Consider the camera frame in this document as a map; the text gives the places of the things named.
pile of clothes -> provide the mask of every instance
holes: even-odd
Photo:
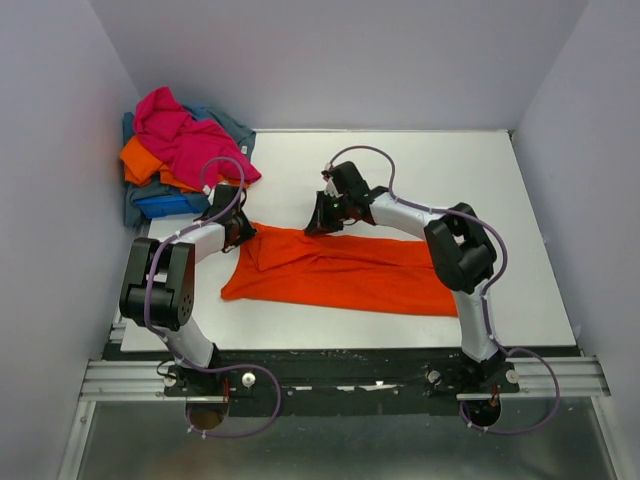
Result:
[[[240,172],[231,162],[204,165],[216,157],[236,160],[245,185],[260,178],[251,165],[255,132],[212,106],[181,105],[168,87],[154,90],[136,107],[135,115],[124,114],[122,137],[127,182],[124,223],[139,226],[144,215],[136,200],[180,196],[192,211],[204,212],[209,202],[203,184],[237,182]]]

screw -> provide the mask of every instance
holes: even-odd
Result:
[[[520,375],[518,375],[518,372],[515,370],[507,370],[505,378],[507,379],[507,382],[515,385],[520,380]]]
[[[242,376],[242,385],[249,388],[256,383],[256,376],[252,372],[247,372]]]
[[[429,375],[427,375],[427,380],[429,381],[429,383],[438,384],[440,383],[440,377],[440,372],[438,372],[437,370],[433,370],[429,372]]]

floor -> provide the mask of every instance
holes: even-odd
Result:
[[[547,400],[505,404],[498,425],[540,420]],[[260,419],[234,418],[229,429]],[[471,431],[457,417],[283,417],[262,434],[202,440],[184,406],[102,404],[79,478],[162,480],[614,480],[589,399],[565,399],[543,430],[519,437]]]

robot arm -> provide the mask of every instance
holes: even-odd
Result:
[[[229,205],[237,187],[218,185],[211,207],[198,220],[204,221]],[[200,331],[191,312],[194,302],[195,265],[217,252],[226,252],[253,238],[256,230],[242,212],[231,209],[217,222],[182,236],[161,253],[151,294],[151,325],[162,332],[171,350],[199,367],[216,365],[217,349]],[[144,327],[144,297],[149,267],[160,240],[138,238],[132,246],[120,294],[120,312]]]
[[[456,302],[462,351],[478,363],[492,358],[498,349],[484,323],[481,291],[493,275],[497,255],[484,229],[454,214],[436,215],[397,203],[384,187],[369,189],[352,162],[322,173],[327,187],[316,193],[314,214],[305,233],[337,232],[346,220],[362,220],[426,240],[436,275]],[[449,211],[475,216],[464,203]]]

cable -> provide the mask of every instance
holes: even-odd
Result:
[[[190,367],[190,368],[192,368],[192,369],[194,369],[194,370],[196,370],[198,372],[210,373],[210,374],[231,372],[233,370],[258,370],[258,371],[261,371],[261,372],[265,373],[271,379],[271,381],[273,382],[273,385],[275,386],[275,389],[276,389],[276,406],[275,406],[271,416],[262,425],[260,425],[260,426],[258,426],[256,428],[247,430],[245,432],[240,432],[240,433],[216,433],[214,431],[209,431],[209,430],[198,430],[195,427],[193,427],[193,425],[191,425],[189,427],[189,431],[195,430],[196,432],[198,432],[201,435],[203,435],[203,437],[241,438],[241,437],[248,437],[250,435],[254,435],[254,434],[258,433],[258,432],[261,432],[262,430],[267,428],[269,425],[271,425],[274,422],[274,420],[276,419],[276,417],[278,416],[278,413],[280,412],[280,406],[282,404],[282,392],[280,391],[280,384],[278,383],[278,379],[276,378],[276,376],[273,373],[271,373],[271,371],[269,369],[267,369],[265,367],[262,367],[260,365],[240,364],[240,365],[231,365],[231,366],[228,366],[228,367],[220,367],[220,368],[205,368],[205,367],[201,367],[199,365],[196,365],[195,363],[193,363],[188,358],[185,358],[185,357],[181,356],[171,346],[171,343],[170,343],[168,337],[165,335],[165,333],[162,330],[159,330],[159,329],[155,328],[151,324],[151,292],[152,292],[152,289],[153,289],[153,278],[155,277],[156,272],[158,270],[158,263],[160,262],[160,256],[161,256],[163,250],[167,247],[167,245],[169,245],[174,240],[177,240],[178,238],[180,238],[184,234],[192,232],[194,230],[197,230],[198,228],[204,227],[205,225],[208,225],[208,224],[210,224],[212,222],[215,222],[217,219],[219,219],[220,217],[225,215],[238,202],[242,192],[244,191],[244,170],[242,170],[242,167],[240,166],[240,164],[238,163],[237,160],[235,160],[233,158],[230,158],[230,157],[216,157],[216,158],[213,158],[213,159],[209,160],[204,165],[204,167],[202,167],[202,171],[200,172],[200,184],[201,184],[202,189],[204,190],[205,187],[206,187],[204,177],[205,177],[205,173],[206,173],[207,169],[211,165],[213,165],[214,163],[218,163],[218,162],[222,162],[222,161],[230,161],[231,163],[233,163],[236,166],[236,168],[240,172],[240,186],[238,188],[238,191],[236,192],[236,194],[233,197],[233,199],[231,200],[231,202],[229,202],[229,205],[227,205],[225,208],[223,208],[220,213],[212,216],[211,218],[209,218],[209,219],[207,219],[205,221],[195,222],[192,225],[189,225],[188,227],[185,227],[182,230],[180,230],[180,231],[174,233],[173,235],[169,236],[168,238],[166,238],[165,240],[163,240],[160,243],[160,245],[158,246],[158,249],[156,250],[156,253],[153,256],[153,259],[151,260],[151,266],[149,268],[149,274],[148,274],[149,280],[147,281],[147,286],[145,288],[145,294],[144,294],[143,319],[144,319],[145,327],[147,327],[147,329],[150,330],[151,332],[153,332],[156,335],[158,335],[160,337],[160,339],[165,343],[165,345],[167,346],[167,349],[169,350],[169,352],[175,357],[176,364],[179,364],[179,365],[184,364],[184,365],[186,365],[186,366],[188,366],[188,367]]]
[[[496,241],[498,242],[498,245],[500,247],[500,251],[502,253],[502,264],[500,265],[500,268],[498,269],[498,272],[493,277],[491,277],[489,279],[489,281],[484,285],[482,291],[480,292],[480,298],[481,298],[481,301],[482,301],[482,318],[484,320],[484,324],[485,324],[485,327],[487,329],[487,333],[489,335],[489,338],[496,345],[496,347],[506,357],[512,357],[516,353],[524,353],[526,355],[529,355],[530,357],[535,358],[540,363],[542,363],[547,368],[547,370],[549,370],[549,374],[551,375],[551,379],[553,380],[553,385],[555,387],[555,401],[554,401],[553,407],[551,408],[551,411],[549,412],[549,414],[543,420],[541,420],[539,423],[537,423],[537,424],[535,424],[535,425],[533,425],[531,427],[523,428],[523,429],[520,429],[520,430],[499,430],[499,429],[495,429],[495,428],[481,427],[479,425],[476,425],[475,423],[473,423],[469,419],[469,416],[466,414],[467,407],[466,407],[465,402],[460,402],[460,416],[462,417],[462,419],[465,421],[465,423],[467,424],[467,426],[469,428],[474,428],[476,430],[480,430],[480,431],[486,432],[486,433],[493,433],[495,435],[520,435],[520,434],[523,434],[523,433],[530,433],[530,432],[536,431],[539,428],[542,428],[545,425],[547,425],[553,419],[553,417],[555,417],[556,413],[558,412],[558,409],[560,408],[560,399],[561,399],[561,397],[560,397],[560,384],[558,383],[558,377],[556,376],[555,372],[553,371],[553,368],[551,368],[551,365],[549,365],[549,363],[546,360],[544,360],[540,355],[538,355],[537,353],[535,353],[535,352],[533,352],[533,351],[531,351],[531,350],[529,350],[527,348],[516,347],[516,348],[511,348],[511,349],[507,350],[507,348],[504,347],[500,343],[500,341],[497,339],[497,337],[496,337],[496,335],[495,335],[495,333],[493,331],[493,327],[491,325],[491,318],[490,318],[490,314],[489,314],[489,301],[488,301],[487,294],[489,292],[489,289],[498,280],[500,280],[500,278],[502,278],[502,276],[504,275],[505,271],[507,270],[507,265],[509,263],[509,256],[507,254],[507,245],[505,244],[505,242],[502,239],[502,237],[500,236],[500,234],[491,225],[489,225],[485,221],[479,219],[478,217],[474,217],[473,215],[468,215],[468,214],[463,213],[463,212],[458,212],[457,210],[450,210],[448,208],[426,207],[424,205],[420,205],[419,203],[410,202],[408,200],[400,198],[393,191],[393,182],[395,181],[395,178],[396,178],[396,163],[394,162],[394,160],[391,158],[391,156],[387,152],[385,152],[384,150],[381,150],[379,148],[372,147],[370,145],[353,145],[351,147],[344,148],[344,149],[340,150],[338,153],[336,153],[333,156],[333,158],[329,161],[328,167],[331,167],[333,165],[333,162],[335,162],[338,159],[338,157],[342,156],[343,154],[345,154],[345,153],[347,153],[347,152],[349,152],[351,150],[370,150],[372,152],[376,152],[376,153],[382,155],[384,158],[387,159],[387,161],[391,165],[391,176],[389,177],[389,195],[396,202],[398,202],[398,203],[400,203],[402,205],[406,205],[407,207],[412,207],[412,208],[415,208],[415,209],[418,209],[418,210],[422,210],[423,212],[435,213],[435,214],[438,214],[438,215],[455,215],[457,217],[464,218],[465,220],[469,220],[469,221],[475,222],[475,223],[479,224],[480,226],[482,226],[483,228],[485,228],[487,231],[489,231],[491,233],[491,235],[493,235],[493,237],[496,239]]]

